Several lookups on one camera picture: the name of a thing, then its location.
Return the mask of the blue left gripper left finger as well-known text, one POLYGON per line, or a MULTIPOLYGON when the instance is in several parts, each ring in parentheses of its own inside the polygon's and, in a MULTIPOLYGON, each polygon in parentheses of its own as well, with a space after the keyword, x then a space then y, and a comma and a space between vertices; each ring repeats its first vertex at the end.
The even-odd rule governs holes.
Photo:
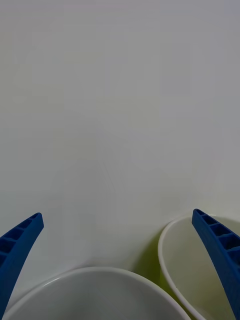
POLYGON ((5 313, 23 265, 44 228, 35 213, 0 237, 0 317, 5 313))

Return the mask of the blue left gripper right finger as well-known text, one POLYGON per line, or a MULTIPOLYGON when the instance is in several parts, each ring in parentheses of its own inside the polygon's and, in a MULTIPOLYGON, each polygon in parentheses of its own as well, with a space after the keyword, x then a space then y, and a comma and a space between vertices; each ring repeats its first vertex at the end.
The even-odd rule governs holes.
POLYGON ((240 237, 200 209, 191 223, 218 274, 235 318, 240 318, 240 237))

